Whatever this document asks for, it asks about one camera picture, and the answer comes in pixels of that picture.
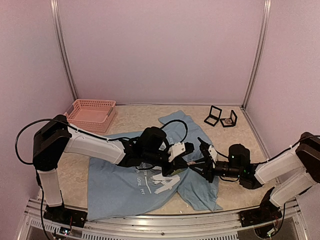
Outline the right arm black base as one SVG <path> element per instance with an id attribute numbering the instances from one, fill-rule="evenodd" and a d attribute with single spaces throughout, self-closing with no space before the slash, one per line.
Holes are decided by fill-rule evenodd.
<path id="1" fill-rule="evenodd" d="M 280 207 L 273 205 L 270 201 L 274 188 L 275 187 L 272 187 L 266 192 L 258 207 L 239 212 L 242 227 L 259 225 L 283 217 Z"/>

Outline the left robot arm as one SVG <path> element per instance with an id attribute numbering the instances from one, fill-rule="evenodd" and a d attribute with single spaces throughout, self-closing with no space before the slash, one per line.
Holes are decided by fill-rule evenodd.
<path id="1" fill-rule="evenodd" d="M 63 153 L 80 154 L 105 160 L 119 167 L 140 167 L 143 163 L 160 167 L 163 176 L 186 168 L 184 156 L 194 151 L 189 142 L 170 144 L 162 128 L 147 127 L 138 137 L 106 138 L 68 123 L 66 116 L 47 119 L 33 137 L 32 164 L 50 214 L 63 223 L 70 218 L 58 180 L 58 162 Z"/>

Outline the light blue printed t-shirt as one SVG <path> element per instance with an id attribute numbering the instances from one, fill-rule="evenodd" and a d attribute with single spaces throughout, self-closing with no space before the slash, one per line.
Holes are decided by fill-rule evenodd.
<path id="1" fill-rule="evenodd" d="M 197 211 L 221 210 L 219 178 L 209 183 L 191 169 L 164 177 L 159 167 L 125 168 L 91 158 L 88 168 L 88 220 L 145 214 L 161 208 L 175 193 Z"/>

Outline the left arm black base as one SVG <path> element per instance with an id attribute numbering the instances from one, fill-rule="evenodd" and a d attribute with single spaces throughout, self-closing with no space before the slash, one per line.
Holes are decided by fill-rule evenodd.
<path id="1" fill-rule="evenodd" d="M 87 215 L 88 213 L 86 211 L 71 209 L 61 205 L 55 207 L 46 206 L 43 217 L 55 223 L 83 228 L 87 220 Z"/>

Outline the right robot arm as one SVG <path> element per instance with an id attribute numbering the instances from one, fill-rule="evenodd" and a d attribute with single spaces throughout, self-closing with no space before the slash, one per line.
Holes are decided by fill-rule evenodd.
<path id="1" fill-rule="evenodd" d="M 266 193 L 265 203 L 255 212 L 260 222 L 268 221 L 275 214 L 275 207 L 320 182 L 320 137 L 309 132 L 304 132 L 296 143 L 276 156 L 259 163 L 251 162 L 250 150 L 240 143 L 229 147 L 225 161 L 219 160 L 220 153 L 204 141 L 200 142 L 200 150 L 203 157 L 190 162 L 188 167 L 210 183 L 214 177 L 234 178 L 244 188 L 255 190 L 295 171 L 281 185 Z"/>

